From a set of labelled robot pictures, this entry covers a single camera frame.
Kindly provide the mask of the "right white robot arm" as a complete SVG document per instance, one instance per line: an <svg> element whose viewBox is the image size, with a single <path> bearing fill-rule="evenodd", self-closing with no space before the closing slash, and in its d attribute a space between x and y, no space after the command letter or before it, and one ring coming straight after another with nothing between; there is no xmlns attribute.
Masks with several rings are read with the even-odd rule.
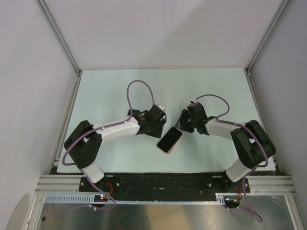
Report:
<svg viewBox="0 0 307 230"><path fill-rule="evenodd" d="M201 103L195 101L182 110L175 127L181 131L201 135L218 136L233 141L238 159L224 171L222 188L233 192L239 186L239 180L252 170L266 167L268 159L275 155L276 147L256 120L247 123L235 123L207 116Z"/></svg>

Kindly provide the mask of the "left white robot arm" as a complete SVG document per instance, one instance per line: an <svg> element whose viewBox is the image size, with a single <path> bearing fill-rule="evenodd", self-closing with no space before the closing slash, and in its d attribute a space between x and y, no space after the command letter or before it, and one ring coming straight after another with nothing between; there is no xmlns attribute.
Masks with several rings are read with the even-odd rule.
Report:
<svg viewBox="0 0 307 230"><path fill-rule="evenodd" d="M77 166L90 180L90 186L96 191L102 191L106 187L105 174L96 162L101 144L142 134L160 138L165 123L165 106L161 104L154 104L150 110L143 112L130 110L125 119L105 125L95 126L84 120L64 142L66 152L62 164Z"/></svg>

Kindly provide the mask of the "pink phone case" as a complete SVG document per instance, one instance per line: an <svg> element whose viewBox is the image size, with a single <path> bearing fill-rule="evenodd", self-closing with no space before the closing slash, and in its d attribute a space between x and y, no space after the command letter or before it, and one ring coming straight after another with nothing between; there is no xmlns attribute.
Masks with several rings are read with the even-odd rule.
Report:
<svg viewBox="0 0 307 230"><path fill-rule="evenodd" d="M181 137L182 134L174 136L165 134L156 146L162 153L169 155L176 146L176 144L179 142Z"/></svg>

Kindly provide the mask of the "black white-edged smartphone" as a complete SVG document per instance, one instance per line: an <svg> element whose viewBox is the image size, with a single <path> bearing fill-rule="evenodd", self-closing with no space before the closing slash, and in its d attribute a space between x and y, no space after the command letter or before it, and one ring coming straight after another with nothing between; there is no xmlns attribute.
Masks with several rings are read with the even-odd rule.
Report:
<svg viewBox="0 0 307 230"><path fill-rule="evenodd" d="M169 154L182 137L182 132L171 127L157 143L157 148L164 154Z"/></svg>

